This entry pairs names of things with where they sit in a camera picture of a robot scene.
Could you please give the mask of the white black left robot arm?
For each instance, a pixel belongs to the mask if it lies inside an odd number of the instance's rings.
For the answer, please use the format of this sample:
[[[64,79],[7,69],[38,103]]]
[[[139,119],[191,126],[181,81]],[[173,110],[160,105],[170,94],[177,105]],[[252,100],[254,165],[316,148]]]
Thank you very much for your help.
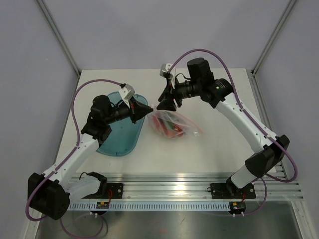
[[[110,196],[107,177],[97,172],[90,172],[74,183],[69,181],[83,162],[106,141],[112,132],[112,123],[126,118],[136,123],[152,111],[151,107],[134,97],[127,102],[113,105],[108,96],[96,96],[86,124],[77,132],[76,145],[42,174],[33,173],[29,177],[25,207],[28,219],[35,221],[29,213],[30,208],[58,220],[74,201],[90,195],[96,198]]]

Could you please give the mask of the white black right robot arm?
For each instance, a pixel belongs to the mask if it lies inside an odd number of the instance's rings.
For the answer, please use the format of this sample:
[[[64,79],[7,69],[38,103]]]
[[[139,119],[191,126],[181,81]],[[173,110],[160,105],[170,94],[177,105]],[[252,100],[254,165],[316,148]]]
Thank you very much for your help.
[[[162,64],[160,76],[166,78],[166,87],[159,97],[157,109],[176,111],[182,100],[200,97],[223,114],[244,136],[253,155],[244,165],[222,183],[223,198],[238,198],[255,179],[265,176],[285,155],[290,141],[277,136],[250,114],[235,94],[235,87],[226,79],[215,79],[207,60],[195,58],[187,63],[189,79],[180,83],[171,73],[172,65]]]

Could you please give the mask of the red strawberry bunch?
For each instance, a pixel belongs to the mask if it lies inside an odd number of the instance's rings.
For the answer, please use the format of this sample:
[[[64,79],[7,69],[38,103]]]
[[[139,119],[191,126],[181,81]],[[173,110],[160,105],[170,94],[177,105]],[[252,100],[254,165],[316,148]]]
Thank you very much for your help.
[[[181,126],[168,120],[158,118],[156,115],[151,116],[151,126],[157,133],[167,138],[182,137],[186,134]]]

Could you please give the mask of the left aluminium frame post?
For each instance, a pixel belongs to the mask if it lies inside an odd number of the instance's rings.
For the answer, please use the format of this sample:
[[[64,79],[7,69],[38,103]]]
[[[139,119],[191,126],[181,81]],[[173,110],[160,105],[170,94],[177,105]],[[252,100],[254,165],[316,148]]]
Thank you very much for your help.
[[[53,33],[57,43],[60,46],[60,49],[62,50],[63,54],[65,55],[68,63],[70,64],[73,72],[75,73],[77,79],[79,79],[81,76],[82,70],[79,68],[79,66],[76,63],[69,47],[67,46],[67,44],[66,44],[66,42],[65,42],[65,40],[64,40],[60,30],[59,30],[59,27],[58,27],[57,23],[55,22],[52,13],[49,10],[49,7],[47,6],[47,4],[45,3],[44,0],[35,0],[34,2],[38,6],[44,20],[48,24],[51,32]]]

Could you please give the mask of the clear pink zip top bag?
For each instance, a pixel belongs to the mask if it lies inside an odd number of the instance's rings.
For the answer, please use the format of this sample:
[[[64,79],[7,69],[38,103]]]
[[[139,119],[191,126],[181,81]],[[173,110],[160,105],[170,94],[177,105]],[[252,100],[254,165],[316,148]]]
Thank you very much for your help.
[[[154,110],[147,115],[150,127],[159,135],[173,139],[185,135],[200,136],[203,130],[185,116],[167,110]]]

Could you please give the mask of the blue transparent plastic tray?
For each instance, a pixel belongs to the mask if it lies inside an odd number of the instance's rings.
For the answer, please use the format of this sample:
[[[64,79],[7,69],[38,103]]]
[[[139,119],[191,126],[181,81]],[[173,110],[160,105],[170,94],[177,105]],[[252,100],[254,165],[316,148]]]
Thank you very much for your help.
[[[137,101],[148,106],[141,95],[134,95]],[[90,120],[97,128],[95,136],[99,142],[97,151],[107,156],[125,156],[136,146],[145,117],[132,123],[124,119],[115,121],[115,105],[124,103],[119,93],[96,96],[90,109]]]

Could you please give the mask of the aluminium mounting rail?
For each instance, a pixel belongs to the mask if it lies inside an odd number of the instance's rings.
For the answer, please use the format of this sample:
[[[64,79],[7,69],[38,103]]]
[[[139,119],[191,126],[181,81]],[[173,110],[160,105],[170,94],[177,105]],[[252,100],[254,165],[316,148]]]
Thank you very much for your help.
[[[207,188],[225,182],[227,173],[124,174],[103,173],[111,183],[123,183],[124,201],[210,201]],[[282,183],[265,177],[268,201],[302,201],[297,181]]]

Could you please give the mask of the aluminium frame post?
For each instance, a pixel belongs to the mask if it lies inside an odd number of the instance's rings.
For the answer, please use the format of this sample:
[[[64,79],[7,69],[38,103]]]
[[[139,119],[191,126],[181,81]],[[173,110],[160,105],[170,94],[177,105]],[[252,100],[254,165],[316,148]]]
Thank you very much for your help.
[[[253,77],[257,76],[258,71],[260,70],[261,66],[267,59],[269,53],[271,52],[276,40],[279,38],[282,30],[284,29],[286,23],[288,22],[292,12],[294,11],[296,5],[298,4],[298,0],[289,0],[287,5],[285,6],[282,14],[280,15],[279,20],[277,21],[273,31],[271,32],[270,37],[268,38],[261,54],[258,57],[257,62],[255,63],[254,67],[251,70],[251,74]]]
[[[44,20],[48,24],[51,32],[53,33],[57,43],[60,46],[60,49],[62,50],[63,54],[65,55],[68,63],[70,64],[73,72],[75,73],[77,79],[79,79],[81,76],[82,70],[79,68],[79,66],[76,63],[69,47],[67,46],[67,44],[66,44],[66,42],[65,42],[65,40],[64,40],[60,30],[59,30],[59,27],[58,27],[57,23],[55,22],[52,13],[49,10],[49,7],[47,6],[47,4],[45,3],[44,0],[35,0],[34,2],[38,6]]]

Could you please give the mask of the right aluminium frame post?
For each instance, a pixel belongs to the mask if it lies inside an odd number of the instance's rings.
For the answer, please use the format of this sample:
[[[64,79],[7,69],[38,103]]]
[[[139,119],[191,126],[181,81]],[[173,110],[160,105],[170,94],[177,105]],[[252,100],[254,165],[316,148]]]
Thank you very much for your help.
[[[276,40],[279,38],[282,30],[284,29],[286,23],[288,22],[292,12],[294,11],[296,5],[298,4],[298,0],[289,0],[287,5],[285,6],[282,14],[280,15],[279,20],[277,21],[273,31],[271,32],[270,37],[268,38],[261,54],[258,57],[257,62],[255,63],[254,67],[251,70],[251,74],[253,77],[257,76],[258,71],[260,70],[261,66],[267,59],[269,53],[271,52]]]

